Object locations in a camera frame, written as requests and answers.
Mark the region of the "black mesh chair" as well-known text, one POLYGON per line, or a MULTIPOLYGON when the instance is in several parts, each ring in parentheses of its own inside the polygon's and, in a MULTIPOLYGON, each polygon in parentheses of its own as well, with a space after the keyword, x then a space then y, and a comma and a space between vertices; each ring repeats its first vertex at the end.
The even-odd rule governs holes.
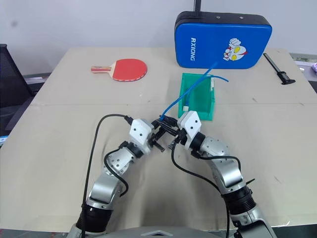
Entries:
POLYGON ((35 94, 27 85, 6 44, 0 44, 0 135, 9 135, 35 94))

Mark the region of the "black caliper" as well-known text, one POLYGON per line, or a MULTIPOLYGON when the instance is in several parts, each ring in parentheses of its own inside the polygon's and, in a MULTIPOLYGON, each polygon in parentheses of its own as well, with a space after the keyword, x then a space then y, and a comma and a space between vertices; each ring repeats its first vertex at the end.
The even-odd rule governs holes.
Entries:
POLYGON ((285 71, 281 71, 279 69, 279 67, 274 63, 274 61, 270 58, 270 56, 267 53, 263 53, 263 56, 266 58, 266 60, 269 62, 269 64, 276 71, 276 74, 279 77, 279 79, 281 80, 282 85, 288 85, 288 84, 292 84, 292 83, 296 82, 296 80, 290 79, 285 71))

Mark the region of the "blue padded kick shield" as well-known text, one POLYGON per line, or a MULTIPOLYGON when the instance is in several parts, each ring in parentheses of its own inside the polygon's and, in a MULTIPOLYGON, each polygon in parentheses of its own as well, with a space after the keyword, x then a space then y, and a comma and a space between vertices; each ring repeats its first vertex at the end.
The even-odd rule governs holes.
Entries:
POLYGON ((261 15, 183 11, 174 27, 176 61, 184 68, 248 69, 271 34, 261 15))

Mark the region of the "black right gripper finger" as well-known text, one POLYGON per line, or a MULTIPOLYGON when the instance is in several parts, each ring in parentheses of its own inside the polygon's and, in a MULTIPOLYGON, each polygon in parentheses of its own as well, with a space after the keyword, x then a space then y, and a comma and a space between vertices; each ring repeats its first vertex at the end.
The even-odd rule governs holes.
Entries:
POLYGON ((167 133, 171 134, 172 136, 177 136, 179 134, 178 130, 173 129, 172 127, 161 124, 161 128, 163 128, 167 133))
POLYGON ((163 116, 162 118, 159 118, 158 121, 160 125, 165 127, 169 127, 169 128, 178 127, 177 119, 169 117, 169 116, 163 116))

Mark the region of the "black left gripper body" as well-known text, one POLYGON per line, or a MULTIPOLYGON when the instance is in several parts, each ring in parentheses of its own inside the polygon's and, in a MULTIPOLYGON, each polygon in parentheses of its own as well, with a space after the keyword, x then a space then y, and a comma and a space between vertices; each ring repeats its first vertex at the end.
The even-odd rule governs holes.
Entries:
POLYGON ((162 137, 164 135, 164 130, 159 130, 158 129, 158 131, 156 132, 156 133, 153 133, 152 135, 151 135, 151 137, 150 137, 150 139, 149 139, 149 145, 151 146, 151 147, 153 147, 153 144, 152 144, 152 142, 154 141, 154 140, 156 140, 157 142, 158 142, 158 140, 162 137))

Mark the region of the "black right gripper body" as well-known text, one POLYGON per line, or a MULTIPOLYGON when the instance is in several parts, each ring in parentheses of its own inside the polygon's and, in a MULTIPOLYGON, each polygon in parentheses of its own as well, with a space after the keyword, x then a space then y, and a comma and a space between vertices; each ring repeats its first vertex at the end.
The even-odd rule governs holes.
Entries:
POLYGON ((177 131, 177 134, 175 138, 172 140, 172 142, 169 144, 169 149, 172 149, 174 145, 181 143, 182 145, 185 145, 187 141, 187 132, 183 128, 181 130, 177 131))

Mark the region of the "green plastic bin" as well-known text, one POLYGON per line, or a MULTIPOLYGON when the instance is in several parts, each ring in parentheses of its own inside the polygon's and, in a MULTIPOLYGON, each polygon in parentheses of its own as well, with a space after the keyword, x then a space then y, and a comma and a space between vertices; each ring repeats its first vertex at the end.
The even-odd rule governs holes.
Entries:
MULTIPOLYGON (((180 96, 183 95, 201 76, 202 74, 183 73, 181 78, 180 96)), ((189 111, 196 111, 198 113, 200 120, 212 120, 214 105, 214 81, 209 76, 178 102, 178 117, 180 118, 183 115, 183 108, 184 106, 187 106, 189 111)))

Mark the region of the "red table tennis paddle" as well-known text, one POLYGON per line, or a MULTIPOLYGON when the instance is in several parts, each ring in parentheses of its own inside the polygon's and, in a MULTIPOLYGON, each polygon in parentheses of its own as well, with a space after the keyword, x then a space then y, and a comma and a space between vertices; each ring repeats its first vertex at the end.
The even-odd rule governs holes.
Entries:
POLYGON ((92 66, 91 73, 107 73, 118 82, 132 82, 143 78, 148 71, 147 65, 139 59, 119 59, 111 66, 92 66))

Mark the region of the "grey robot torso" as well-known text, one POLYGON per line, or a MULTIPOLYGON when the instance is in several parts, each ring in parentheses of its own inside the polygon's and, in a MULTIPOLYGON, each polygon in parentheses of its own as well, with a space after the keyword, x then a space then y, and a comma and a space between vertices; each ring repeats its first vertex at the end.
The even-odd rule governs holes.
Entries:
POLYGON ((147 226, 119 230, 99 238, 226 238, 226 231, 208 232, 188 227, 147 226))

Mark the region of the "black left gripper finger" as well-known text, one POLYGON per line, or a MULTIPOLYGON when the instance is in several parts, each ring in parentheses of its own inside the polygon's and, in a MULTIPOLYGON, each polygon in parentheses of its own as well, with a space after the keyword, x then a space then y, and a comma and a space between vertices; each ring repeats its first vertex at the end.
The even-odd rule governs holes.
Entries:
POLYGON ((157 130, 157 129, 165 130, 164 123, 162 121, 160 121, 159 119, 152 121, 151 124, 154 127, 154 130, 157 130))
POLYGON ((165 151, 165 149, 156 140, 154 140, 152 144, 154 147, 158 148, 161 152, 165 151))

